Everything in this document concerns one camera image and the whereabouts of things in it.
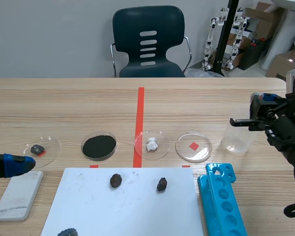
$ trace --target gray wall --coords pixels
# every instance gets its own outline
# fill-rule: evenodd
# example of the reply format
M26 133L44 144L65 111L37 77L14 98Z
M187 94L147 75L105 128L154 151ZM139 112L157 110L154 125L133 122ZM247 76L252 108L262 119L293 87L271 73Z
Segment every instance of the gray wall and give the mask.
M241 0L240 6L254 1ZM0 78L112 77L112 16L122 8L175 5L186 22L192 63L203 58L210 18L228 0L0 0ZM217 45L220 30L216 32ZM184 68L188 48L171 48L168 59ZM118 70L127 64L116 53Z

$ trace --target black stone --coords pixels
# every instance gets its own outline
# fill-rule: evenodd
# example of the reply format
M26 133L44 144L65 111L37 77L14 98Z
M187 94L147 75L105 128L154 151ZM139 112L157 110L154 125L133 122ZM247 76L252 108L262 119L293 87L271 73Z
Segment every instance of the black stone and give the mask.
M167 180L165 178L161 178L157 185L157 190L159 192L164 191L167 186Z
M58 234L58 236L78 236L78 232L74 229L67 229Z
M119 174L114 174L111 178L110 178L110 185L113 187L113 188L117 188L121 185L121 181L122 181L122 178Z
M35 144L34 146L32 146L30 148L31 153L35 154L35 155L40 155L43 153L43 151L45 150L44 147L42 147L41 145Z

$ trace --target box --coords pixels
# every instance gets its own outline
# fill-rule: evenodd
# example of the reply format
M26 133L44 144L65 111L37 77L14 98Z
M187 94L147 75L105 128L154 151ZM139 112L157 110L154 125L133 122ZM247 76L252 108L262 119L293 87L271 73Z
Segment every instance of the box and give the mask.
M294 50L276 55L265 76L276 77L285 81L286 73L293 69L295 69Z
M271 6L271 4L259 2L256 9L246 8L246 16L259 20L255 39L271 38L280 23L284 9L278 8L271 13L264 12L269 6Z
M232 28L230 35L228 36L227 45L233 46L233 43L236 39L236 29ZM245 50L251 43L253 39L253 34L247 31L242 33L242 42L240 45L240 49Z
M226 68L226 67L225 67L225 63L226 63L226 61L228 60L228 58L230 58L231 53L232 53L232 46L227 45L227 46L226 46L226 49L225 49L224 56L223 56L223 62L222 62L222 68L223 68L224 70L230 70L229 68ZM216 54L216 52L214 52L214 53L212 54L213 57L212 57L212 59L210 60L210 63L211 63L211 64L214 63L215 54ZM234 62L233 62L233 66L234 66L233 70L239 65L239 62L240 62L240 60L241 60L243 54L244 54L244 53L240 53L240 54L238 54L237 57L235 58L235 60L234 60Z

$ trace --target metal chair leg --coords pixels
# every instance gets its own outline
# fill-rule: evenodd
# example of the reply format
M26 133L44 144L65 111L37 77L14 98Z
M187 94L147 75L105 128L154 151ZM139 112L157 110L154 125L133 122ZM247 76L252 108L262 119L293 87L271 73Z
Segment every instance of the metal chair leg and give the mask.
M188 67L188 65L190 64L191 59L192 59L191 46L190 46L190 43L189 43L189 39L188 39L188 37L186 37L186 36L184 36L184 38L187 40L187 44L188 44L188 48L189 48L189 54L190 54L190 57L189 57L189 62L188 62L188 64L186 65L186 68L183 70L183 72L186 71L186 69L187 69L187 67Z
M114 67L114 76L116 78L116 66L115 66L115 58L114 58L113 46L115 46L115 43L113 43L112 45L110 45L110 51L112 52L113 67Z

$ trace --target glass petri dish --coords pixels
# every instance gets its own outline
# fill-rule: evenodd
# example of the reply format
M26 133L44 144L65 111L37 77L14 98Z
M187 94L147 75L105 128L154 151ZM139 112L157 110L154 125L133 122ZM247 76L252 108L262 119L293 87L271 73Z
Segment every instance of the glass petri dish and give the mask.
M176 140L176 151L179 156L190 162L207 160L212 152L210 140L199 133L187 132Z
M34 145L40 145L45 150L40 155L31 153L30 149ZM52 137L39 137L25 145L23 150L24 156L30 156L36 161L35 169L47 166L53 162L59 155L60 145L59 141Z
M155 151L148 151L147 149L147 144L150 142L148 139L150 138L156 139L157 149ZM170 142L162 131L145 131L136 137L134 149L143 158L159 159L168 153Z
M117 149L115 136L109 132L94 132L81 143L83 155L92 161L103 161L111 157Z

